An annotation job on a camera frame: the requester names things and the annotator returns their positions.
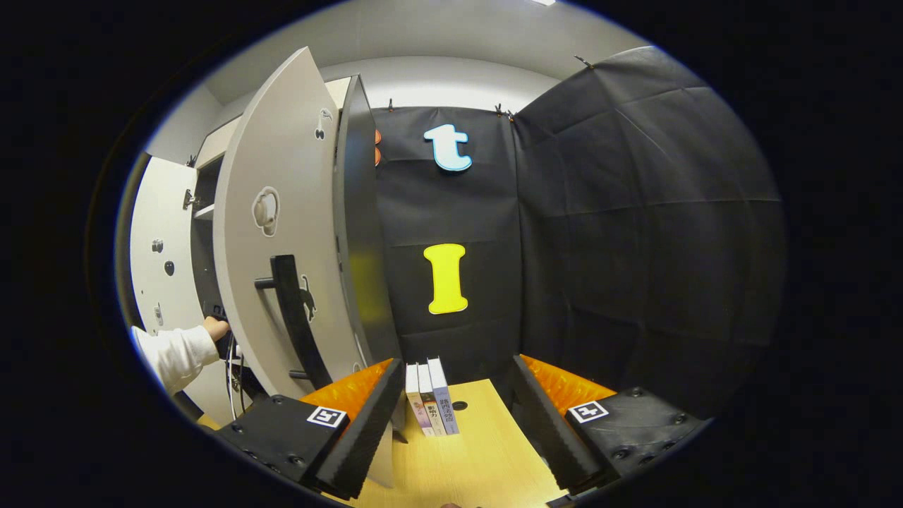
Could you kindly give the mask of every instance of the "hook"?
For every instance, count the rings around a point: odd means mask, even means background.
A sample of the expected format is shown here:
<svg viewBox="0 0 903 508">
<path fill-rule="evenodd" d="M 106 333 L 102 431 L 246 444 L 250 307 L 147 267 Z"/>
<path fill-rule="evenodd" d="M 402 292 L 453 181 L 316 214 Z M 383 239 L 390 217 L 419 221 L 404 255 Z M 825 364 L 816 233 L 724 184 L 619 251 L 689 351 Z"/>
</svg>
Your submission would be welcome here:
<svg viewBox="0 0 903 508">
<path fill-rule="evenodd" d="M 580 58 L 579 56 L 573 55 L 573 58 L 576 58 L 577 60 L 582 61 L 583 64 L 586 65 L 587 67 L 589 67 L 590 69 L 595 69 L 595 67 L 594 67 L 591 63 L 589 63 L 588 61 L 586 61 L 586 60 Z"/>
</svg>

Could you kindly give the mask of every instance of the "books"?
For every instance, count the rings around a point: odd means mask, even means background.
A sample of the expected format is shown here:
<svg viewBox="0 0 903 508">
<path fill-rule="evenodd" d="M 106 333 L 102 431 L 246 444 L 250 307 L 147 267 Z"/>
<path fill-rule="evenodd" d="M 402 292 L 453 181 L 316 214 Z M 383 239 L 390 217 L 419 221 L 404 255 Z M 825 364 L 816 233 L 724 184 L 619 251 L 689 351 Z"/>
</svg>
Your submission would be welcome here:
<svg viewBox="0 0 903 508">
<path fill-rule="evenodd" d="M 435 436 L 436 433 L 433 432 L 433 423 L 430 421 L 430 417 L 426 416 L 426 409 L 420 398 L 420 382 L 418 380 L 417 364 L 414 363 L 408 365 L 407 375 L 405 377 L 405 393 L 407 399 L 411 403 L 411 409 L 414 410 L 414 416 L 417 418 L 417 423 L 420 424 L 420 429 L 422 429 L 427 436 Z"/>
<path fill-rule="evenodd" d="M 449 385 L 445 382 L 445 372 L 442 370 L 442 363 L 439 361 L 439 358 L 427 360 L 426 363 L 430 368 L 430 382 L 433 385 L 433 394 L 439 406 L 439 414 L 445 426 L 445 433 L 448 435 L 458 434 L 458 420 L 454 416 L 452 397 L 449 395 Z"/>
<path fill-rule="evenodd" d="M 436 433 L 436 436 L 445 436 L 445 426 L 442 424 L 442 417 L 439 416 L 439 405 L 436 403 L 436 396 L 433 393 L 429 365 L 417 364 L 417 380 L 420 383 L 420 399 L 424 403 L 426 416 L 430 417 L 430 423 L 433 424 L 433 432 Z"/>
</svg>

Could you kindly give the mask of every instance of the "table surface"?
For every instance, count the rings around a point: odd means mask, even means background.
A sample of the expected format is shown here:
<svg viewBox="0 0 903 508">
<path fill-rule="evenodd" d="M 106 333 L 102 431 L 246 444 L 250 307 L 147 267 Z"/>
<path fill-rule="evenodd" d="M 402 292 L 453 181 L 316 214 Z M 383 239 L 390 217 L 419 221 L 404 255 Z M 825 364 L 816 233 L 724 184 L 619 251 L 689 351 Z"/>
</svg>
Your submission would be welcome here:
<svg viewBox="0 0 903 508">
<path fill-rule="evenodd" d="M 545 508 L 546 502 L 567 494 L 555 484 L 552 471 L 489 380 L 452 385 L 449 392 L 452 401 L 468 404 L 455 411 L 460 434 L 425 436 L 407 405 L 408 442 L 392 442 L 395 487 L 368 478 L 358 499 L 329 497 L 361 508 L 440 508 L 445 503 L 461 508 Z"/>
</svg>

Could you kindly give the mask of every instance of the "orange object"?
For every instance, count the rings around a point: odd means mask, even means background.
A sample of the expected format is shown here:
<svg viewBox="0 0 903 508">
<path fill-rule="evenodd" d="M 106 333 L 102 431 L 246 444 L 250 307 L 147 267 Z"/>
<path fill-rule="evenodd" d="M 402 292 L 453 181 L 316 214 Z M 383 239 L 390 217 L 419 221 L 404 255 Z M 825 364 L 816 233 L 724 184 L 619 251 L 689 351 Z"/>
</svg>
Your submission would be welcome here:
<svg viewBox="0 0 903 508">
<path fill-rule="evenodd" d="M 604 399 L 617 393 L 549 363 L 540 362 L 523 354 L 520 357 L 524 359 L 526 367 L 539 381 L 539 386 L 543 387 L 545 395 L 558 409 L 562 418 L 569 408 Z"/>
<path fill-rule="evenodd" d="M 363 371 L 355 372 L 329 386 L 308 393 L 301 397 L 300 401 L 314 406 L 345 411 L 348 413 L 349 423 L 351 423 L 364 407 L 364 403 L 369 399 L 370 393 L 373 393 L 374 387 L 386 373 L 386 367 L 391 362 L 392 359 L 389 358 L 384 362 L 371 365 Z"/>
</svg>

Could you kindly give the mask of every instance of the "black handle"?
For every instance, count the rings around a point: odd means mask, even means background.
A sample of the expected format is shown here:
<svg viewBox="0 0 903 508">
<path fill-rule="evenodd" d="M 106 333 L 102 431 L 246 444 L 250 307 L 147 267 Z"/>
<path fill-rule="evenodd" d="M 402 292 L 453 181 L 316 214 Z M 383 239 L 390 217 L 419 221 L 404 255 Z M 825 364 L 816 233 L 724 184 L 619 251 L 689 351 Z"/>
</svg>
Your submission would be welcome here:
<svg viewBox="0 0 903 508">
<path fill-rule="evenodd" d="M 317 343 L 313 341 L 311 325 L 304 313 L 294 256 L 283 254 L 270 257 L 270 269 L 273 271 L 273 278 L 259 278 L 254 281 L 254 286 L 257 289 L 276 290 L 276 299 L 279 300 L 279 310 L 285 321 L 285 329 L 288 330 L 294 352 L 298 355 L 304 372 L 310 377 L 313 388 L 318 390 L 332 384 L 332 378 L 326 370 Z"/>
</svg>

